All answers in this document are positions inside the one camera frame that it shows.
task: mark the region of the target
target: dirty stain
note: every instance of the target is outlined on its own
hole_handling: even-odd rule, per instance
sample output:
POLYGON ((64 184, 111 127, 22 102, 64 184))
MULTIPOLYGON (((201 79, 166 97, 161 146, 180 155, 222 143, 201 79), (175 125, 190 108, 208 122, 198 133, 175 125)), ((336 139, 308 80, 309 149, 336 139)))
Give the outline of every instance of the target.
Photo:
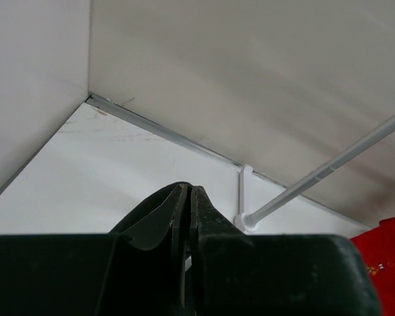
POLYGON ((122 107, 126 107, 127 103, 132 102, 132 101, 134 101, 134 100, 135 100, 135 98, 133 97, 132 99, 130 99, 130 100, 128 100, 128 101, 125 101, 125 102, 121 103, 121 106, 122 106, 122 107))
POLYGON ((81 130, 60 130, 57 133, 70 134, 70 133, 82 133, 82 131, 81 130))
POLYGON ((105 117, 108 115, 106 112, 96 109, 97 113, 104 115, 105 117))

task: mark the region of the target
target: white rod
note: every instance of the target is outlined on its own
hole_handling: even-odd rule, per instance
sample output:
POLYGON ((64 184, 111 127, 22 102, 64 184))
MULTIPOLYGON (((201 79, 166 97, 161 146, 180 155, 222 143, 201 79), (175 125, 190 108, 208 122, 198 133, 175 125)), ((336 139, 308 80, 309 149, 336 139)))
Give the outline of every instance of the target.
POLYGON ((283 193, 271 200, 268 204, 264 205, 256 212, 247 215, 244 218, 245 223, 250 227, 254 227, 261 219, 264 219, 266 216, 276 211, 284 204, 294 199, 296 196, 299 196, 307 189, 310 189, 316 183, 320 182, 322 179, 333 173, 336 169, 352 160, 354 157, 358 156, 360 153, 364 152, 366 149, 375 145, 377 142, 381 141, 383 138, 387 137, 393 132, 395 132, 395 115, 380 124, 349 148, 345 149, 335 158, 332 158, 330 161, 309 173, 293 186, 283 191, 283 193))

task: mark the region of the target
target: white wall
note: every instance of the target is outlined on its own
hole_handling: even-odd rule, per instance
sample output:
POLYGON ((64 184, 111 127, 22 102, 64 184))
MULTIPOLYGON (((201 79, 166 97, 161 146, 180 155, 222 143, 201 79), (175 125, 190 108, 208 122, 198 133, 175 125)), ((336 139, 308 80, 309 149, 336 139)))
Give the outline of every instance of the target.
MULTIPOLYGON (((0 234, 108 232, 141 200, 176 181, 202 185, 230 221, 238 168, 83 104, 0 196, 0 234)), ((250 211, 283 189, 252 176, 250 211)), ((367 228, 299 197, 260 222, 261 234, 367 228)))
POLYGON ((90 0, 0 0, 0 186, 88 94, 90 0))
MULTIPOLYGON (((395 1, 92 7, 92 92, 283 185, 395 113, 395 1)), ((395 215, 395 135, 307 195, 365 223, 395 215)))

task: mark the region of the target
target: black object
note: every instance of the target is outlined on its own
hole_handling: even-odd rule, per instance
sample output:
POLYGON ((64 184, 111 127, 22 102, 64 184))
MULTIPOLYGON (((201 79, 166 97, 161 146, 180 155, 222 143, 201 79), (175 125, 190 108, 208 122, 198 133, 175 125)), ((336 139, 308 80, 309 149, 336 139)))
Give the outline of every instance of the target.
POLYGON ((380 315, 352 243, 246 236, 166 186, 109 234, 0 236, 0 315, 380 315), (184 261, 192 256, 192 268, 184 261))

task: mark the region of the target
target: rod bracket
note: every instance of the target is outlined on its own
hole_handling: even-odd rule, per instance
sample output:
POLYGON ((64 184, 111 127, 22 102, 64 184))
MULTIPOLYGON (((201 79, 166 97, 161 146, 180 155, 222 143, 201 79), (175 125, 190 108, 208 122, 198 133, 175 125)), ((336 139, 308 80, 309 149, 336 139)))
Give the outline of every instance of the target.
POLYGON ((253 168, 244 165, 239 175, 239 194, 238 194, 238 215, 234 218, 234 224, 245 234, 254 234, 258 231, 258 225, 249 226, 246 223, 246 217, 250 215, 250 194, 251 194, 251 178, 253 168))

